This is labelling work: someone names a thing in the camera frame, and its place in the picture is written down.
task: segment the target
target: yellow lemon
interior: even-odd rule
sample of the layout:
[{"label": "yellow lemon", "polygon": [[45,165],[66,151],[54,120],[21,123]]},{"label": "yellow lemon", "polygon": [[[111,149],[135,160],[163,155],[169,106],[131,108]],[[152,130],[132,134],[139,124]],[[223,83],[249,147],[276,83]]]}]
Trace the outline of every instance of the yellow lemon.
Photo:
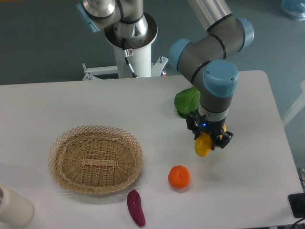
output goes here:
[{"label": "yellow lemon", "polygon": [[212,150],[213,142],[210,136],[204,132],[201,132],[199,137],[195,141],[195,151],[199,156],[207,156]]}]

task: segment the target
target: blue joint cap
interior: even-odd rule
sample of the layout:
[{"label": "blue joint cap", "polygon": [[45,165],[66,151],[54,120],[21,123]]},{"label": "blue joint cap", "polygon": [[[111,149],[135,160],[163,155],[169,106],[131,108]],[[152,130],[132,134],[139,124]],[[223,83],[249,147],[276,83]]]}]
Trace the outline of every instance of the blue joint cap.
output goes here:
[{"label": "blue joint cap", "polygon": [[239,18],[238,20],[241,22],[241,24],[244,27],[244,45],[242,47],[243,49],[247,47],[249,44],[251,44],[251,42],[253,41],[254,29],[251,22],[249,22],[246,18]]},{"label": "blue joint cap", "polygon": [[84,8],[82,7],[82,5],[80,3],[78,3],[76,5],[76,8],[81,13],[82,18],[84,19],[85,24],[89,26],[89,28],[91,29],[92,32],[100,31],[100,29],[97,28],[96,25],[93,23],[93,21],[89,18],[89,16],[87,15],[87,13],[85,12]]},{"label": "blue joint cap", "polygon": [[220,98],[227,98],[234,94],[237,80],[237,67],[225,60],[215,60],[208,63],[203,73],[203,83],[206,89]]},{"label": "blue joint cap", "polygon": [[188,39],[180,39],[171,46],[170,51],[168,53],[168,61],[176,70],[178,70],[178,61],[181,56],[181,53],[183,52],[183,49],[190,42],[191,41]]}]

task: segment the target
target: toy vegetable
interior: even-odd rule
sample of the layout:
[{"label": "toy vegetable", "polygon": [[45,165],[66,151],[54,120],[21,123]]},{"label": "toy vegetable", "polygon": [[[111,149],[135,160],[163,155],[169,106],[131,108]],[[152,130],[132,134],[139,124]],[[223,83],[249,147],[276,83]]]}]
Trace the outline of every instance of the toy vegetable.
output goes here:
[{"label": "toy vegetable", "polygon": [[127,196],[127,207],[133,221],[140,227],[145,225],[145,217],[141,207],[141,197],[136,190],[132,190]]}]

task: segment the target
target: green vegetable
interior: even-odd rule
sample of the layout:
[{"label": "green vegetable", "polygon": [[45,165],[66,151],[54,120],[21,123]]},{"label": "green vegetable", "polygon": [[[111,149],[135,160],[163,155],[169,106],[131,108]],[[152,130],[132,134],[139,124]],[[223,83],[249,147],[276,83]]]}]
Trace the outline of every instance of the green vegetable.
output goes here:
[{"label": "green vegetable", "polygon": [[199,100],[200,92],[195,87],[179,92],[175,96],[174,101],[178,115],[182,118],[187,118],[190,112],[196,113],[200,102]]}]

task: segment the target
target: white cylinder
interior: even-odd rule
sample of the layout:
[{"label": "white cylinder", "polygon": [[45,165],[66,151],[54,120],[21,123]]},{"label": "white cylinder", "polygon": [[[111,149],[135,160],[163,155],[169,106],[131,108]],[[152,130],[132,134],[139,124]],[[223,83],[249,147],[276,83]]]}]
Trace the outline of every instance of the white cylinder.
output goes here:
[{"label": "white cylinder", "polygon": [[[132,78],[132,72],[125,61],[124,51],[122,48],[112,45],[116,65],[118,67],[119,78]],[[134,73],[138,77],[151,77],[152,75],[152,45],[133,49],[133,56],[128,57],[128,62],[131,64]]]},{"label": "white cylinder", "polygon": [[33,217],[34,206],[25,197],[0,185],[0,221],[13,227],[25,226]]}]

